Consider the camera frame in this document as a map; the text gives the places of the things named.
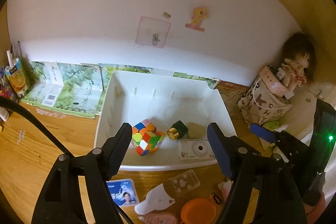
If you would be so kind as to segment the orange round pouch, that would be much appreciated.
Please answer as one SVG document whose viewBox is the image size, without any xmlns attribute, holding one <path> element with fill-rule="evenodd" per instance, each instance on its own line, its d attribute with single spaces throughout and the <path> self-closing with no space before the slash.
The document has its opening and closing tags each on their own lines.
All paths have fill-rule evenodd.
<svg viewBox="0 0 336 224">
<path fill-rule="evenodd" d="M 210 200 L 194 198 L 185 203 L 181 209 L 182 223 L 211 223 L 216 217 L 217 209 Z"/>
</svg>

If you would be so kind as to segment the white curved plastic gadget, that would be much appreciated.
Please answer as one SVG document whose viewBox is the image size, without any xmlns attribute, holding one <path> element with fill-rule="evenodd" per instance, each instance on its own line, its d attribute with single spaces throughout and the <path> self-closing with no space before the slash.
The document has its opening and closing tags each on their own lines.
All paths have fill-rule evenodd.
<svg viewBox="0 0 336 224">
<path fill-rule="evenodd" d="M 175 203 L 175 199 L 168 195 L 163 184 L 148 191 L 145 199 L 135 205 L 134 211 L 138 215 L 146 215 L 152 211 L 161 211 Z"/>
</svg>

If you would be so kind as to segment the white digital camera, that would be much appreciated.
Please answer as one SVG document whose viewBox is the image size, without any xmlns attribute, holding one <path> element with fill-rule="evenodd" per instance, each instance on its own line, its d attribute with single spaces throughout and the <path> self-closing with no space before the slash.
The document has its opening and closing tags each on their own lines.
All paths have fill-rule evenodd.
<svg viewBox="0 0 336 224">
<path fill-rule="evenodd" d="M 177 142 L 178 157 L 181 160 L 209 160 L 215 155 L 207 140 L 180 139 Z"/>
</svg>

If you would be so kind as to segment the green perfume bottle gold cap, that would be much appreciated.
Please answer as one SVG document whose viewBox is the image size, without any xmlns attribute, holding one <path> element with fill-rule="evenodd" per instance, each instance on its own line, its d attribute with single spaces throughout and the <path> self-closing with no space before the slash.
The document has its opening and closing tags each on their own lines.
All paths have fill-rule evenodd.
<svg viewBox="0 0 336 224">
<path fill-rule="evenodd" d="M 176 140 L 184 137 L 188 131 L 189 129 L 186 125 L 181 120 L 178 120 L 168 129 L 167 135 L 171 140 Z"/>
</svg>

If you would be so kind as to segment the green tissue box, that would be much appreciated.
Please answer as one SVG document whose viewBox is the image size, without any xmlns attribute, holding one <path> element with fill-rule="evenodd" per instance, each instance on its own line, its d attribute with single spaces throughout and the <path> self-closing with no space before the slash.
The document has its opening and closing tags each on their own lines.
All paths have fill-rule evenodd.
<svg viewBox="0 0 336 224">
<path fill-rule="evenodd" d="M 286 130 L 288 124 L 280 124 L 279 121 L 269 121 L 259 128 L 258 134 L 261 146 L 267 150 L 275 145 L 275 133 Z"/>
</svg>

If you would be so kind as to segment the letter print fabric bag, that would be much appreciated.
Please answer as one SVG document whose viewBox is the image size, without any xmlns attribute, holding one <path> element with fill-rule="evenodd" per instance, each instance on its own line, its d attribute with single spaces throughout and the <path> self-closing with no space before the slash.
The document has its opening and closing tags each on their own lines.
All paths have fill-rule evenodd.
<svg viewBox="0 0 336 224">
<path fill-rule="evenodd" d="M 279 120 L 292 106 L 291 101 L 269 92 L 259 76 L 238 100 L 237 105 L 247 125 L 263 125 Z"/>
</svg>

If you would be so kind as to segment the black carabiner clip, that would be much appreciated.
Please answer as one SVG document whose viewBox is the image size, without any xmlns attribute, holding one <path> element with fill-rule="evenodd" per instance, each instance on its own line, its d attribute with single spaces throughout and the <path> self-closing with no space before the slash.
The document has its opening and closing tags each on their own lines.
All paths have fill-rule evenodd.
<svg viewBox="0 0 336 224">
<path fill-rule="evenodd" d="M 214 203 L 216 205 L 221 205 L 223 203 L 222 199 L 214 192 L 211 193 L 210 200 L 211 200 L 212 203 Z"/>
</svg>

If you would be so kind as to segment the blue white tissue pack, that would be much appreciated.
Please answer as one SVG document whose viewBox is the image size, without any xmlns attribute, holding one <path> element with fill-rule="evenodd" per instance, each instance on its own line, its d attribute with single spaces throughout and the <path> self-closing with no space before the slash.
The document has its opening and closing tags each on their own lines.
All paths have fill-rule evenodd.
<svg viewBox="0 0 336 224">
<path fill-rule="evenodd" d="M 135 206 L 139 203 L 132 179 L 111 180 L 106 184 L 112 200 L 119 207 Z"/>
</svg>

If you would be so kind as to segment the clear plastic box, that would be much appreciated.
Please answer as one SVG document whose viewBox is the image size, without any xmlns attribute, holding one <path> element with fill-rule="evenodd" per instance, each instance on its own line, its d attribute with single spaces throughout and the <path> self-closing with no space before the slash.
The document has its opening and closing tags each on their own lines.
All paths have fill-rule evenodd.
<svg viewBox="0 0 336 224">
<path fill-rule="evenodd" d="M 201 186 L 195 172 L 190 169 L 175 177 L 169 178 L 168 182 L 173 187 L 178 196 L 187 194 L 188 192 Z"/>
</svg>

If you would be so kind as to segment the brown haired doll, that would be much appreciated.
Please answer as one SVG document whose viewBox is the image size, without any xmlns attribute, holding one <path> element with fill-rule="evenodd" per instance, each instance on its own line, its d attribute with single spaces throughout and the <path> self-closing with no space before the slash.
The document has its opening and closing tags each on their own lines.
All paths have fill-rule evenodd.
<svg viewBox="0 0 336 224">
<path fill-rule="evenodd" d="M 307 35 L 295 33 L 290 36 L 282 47 L 281 58 L 276 77 L 290 92 L 313 79 L 316 56 Z"/>
</svg>

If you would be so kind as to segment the pink round compact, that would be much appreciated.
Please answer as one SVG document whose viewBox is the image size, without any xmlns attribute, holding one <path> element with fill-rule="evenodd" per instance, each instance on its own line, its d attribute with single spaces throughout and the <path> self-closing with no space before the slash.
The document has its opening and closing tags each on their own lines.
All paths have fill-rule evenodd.
<svg viewBox="0 0 336 224">
<path fill-rule="evenodd" d="M 146 215 L 138 216 L 140 221 L 145 224 L 177 224 L 177 217 L 169 212 L 151 212 Z"/>
</svg>

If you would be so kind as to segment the multicolour puzzle cube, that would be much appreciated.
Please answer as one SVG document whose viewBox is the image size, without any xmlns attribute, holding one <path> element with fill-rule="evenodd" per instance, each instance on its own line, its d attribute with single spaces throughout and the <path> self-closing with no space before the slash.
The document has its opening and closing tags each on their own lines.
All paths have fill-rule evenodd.
<svg viewBox="0 0 336 224">
<path fill-rule="evenodd" d="M 157 152 L 165 137 L 166 134 L 157 130 L 156 126 L 148 119 L 132 127 L 132 142 L 136 153 L 140 156 Z"/>
</svg>

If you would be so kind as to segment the green leaf print book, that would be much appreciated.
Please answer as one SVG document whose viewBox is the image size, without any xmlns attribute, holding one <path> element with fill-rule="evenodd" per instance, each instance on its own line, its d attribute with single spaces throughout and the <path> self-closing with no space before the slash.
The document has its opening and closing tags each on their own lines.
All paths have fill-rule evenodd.
<svg viewBox="0 0 336 224">
<path fill-rule="evenodd" d="M 23 102 L 62 114 L 94 118 L 101 113 L 112 74 L 119 70 L 201 80 L 211 89 L 219 83 L 218 79 L 152 67 L 30 61 L 27 74 L 31 86 L 23 96 Z"/>
</svg>

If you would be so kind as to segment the white plastic storage bin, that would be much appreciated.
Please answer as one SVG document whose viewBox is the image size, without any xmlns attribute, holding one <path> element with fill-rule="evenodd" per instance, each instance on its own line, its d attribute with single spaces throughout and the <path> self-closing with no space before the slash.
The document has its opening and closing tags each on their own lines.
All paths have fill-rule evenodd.
<svg viewBox="0 0 336 224">
<path fill-rule="evenodd" d="M 134 126 L 144 119 L 162 132 L 180 120 L 189 129 L 189 139 L 207 139 L 210 123 L 216 123 L 226 137 L 236 135 L 221 95 L 207 82 L 116 71 L 106 90 L 94 146 L 102 147 L 123 123 Z"/>
</svg>

